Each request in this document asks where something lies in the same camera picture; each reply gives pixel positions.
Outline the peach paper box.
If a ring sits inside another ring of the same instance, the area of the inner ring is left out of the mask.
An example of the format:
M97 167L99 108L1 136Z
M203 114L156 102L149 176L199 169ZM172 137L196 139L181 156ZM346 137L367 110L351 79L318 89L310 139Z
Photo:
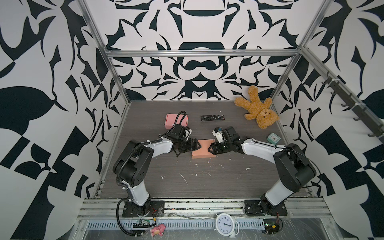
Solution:
M192 151L192 159L207 159L216 157L216 155L213 155L208 151L211 144L215 142L214 139L198 140L198 142L201 145L201 148L196 151Z

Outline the pink paper box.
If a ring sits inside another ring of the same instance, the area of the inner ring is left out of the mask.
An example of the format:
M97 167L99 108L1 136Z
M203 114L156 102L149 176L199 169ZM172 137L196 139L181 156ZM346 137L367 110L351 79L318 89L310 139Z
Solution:
M165 120L165 129L169 130L173 127L176 121L177 114L167 114L166 115L166 120ZM189 120L189 115L181 114L178 119L176 124L182 125L184 127L188 126L188 120Z

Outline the black tv remote control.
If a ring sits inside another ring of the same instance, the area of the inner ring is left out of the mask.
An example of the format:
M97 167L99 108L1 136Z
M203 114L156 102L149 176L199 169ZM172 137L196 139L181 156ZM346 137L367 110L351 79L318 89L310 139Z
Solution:
M210 121L224 121L225 116L224 115L202 115L201 121L202 122L210 122Z

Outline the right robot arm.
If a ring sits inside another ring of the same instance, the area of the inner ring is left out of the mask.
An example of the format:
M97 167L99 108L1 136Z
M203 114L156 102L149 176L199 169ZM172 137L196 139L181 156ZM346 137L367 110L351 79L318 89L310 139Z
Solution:
M316 169L296 144L271 145L251 137L240 137L233 127L215 128L217 141L208 151L213 155L236 152L256 156L275 164L279 180L264 193L259 201L245 201L245 214L253 216L287 216L285 200L316 176Z

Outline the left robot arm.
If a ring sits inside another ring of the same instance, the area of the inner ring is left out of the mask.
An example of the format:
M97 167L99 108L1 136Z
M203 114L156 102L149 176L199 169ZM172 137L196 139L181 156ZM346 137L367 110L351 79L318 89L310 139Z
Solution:
M146 190L144 179L152 158L171 152L178 157L201 148L198 140L190 137L192 130L182 126L185 117L185 111L179 112L173 126L156 140L129 141L115 162L113 172L116 184L129 194L129 199L124 201L131 208L132 214L142 216L151 209L151 196Z

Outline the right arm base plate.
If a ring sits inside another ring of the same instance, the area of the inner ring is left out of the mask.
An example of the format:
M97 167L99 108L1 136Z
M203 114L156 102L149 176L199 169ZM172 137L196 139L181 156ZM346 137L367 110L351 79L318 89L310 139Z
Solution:
M283 216L288 215L287 208L284 202L279 203L274 206L270 204L267 200L246 200L245 201L245 214L249 217L255 216Z

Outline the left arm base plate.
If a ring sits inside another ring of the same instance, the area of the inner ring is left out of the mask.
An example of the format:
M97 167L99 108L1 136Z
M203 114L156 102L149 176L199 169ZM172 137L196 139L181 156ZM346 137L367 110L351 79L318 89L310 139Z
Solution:
M147 201L143 206L139 206L133 202L125 202L122 217L136 218L152 216L153 213L162 212L164 208L164 201Z

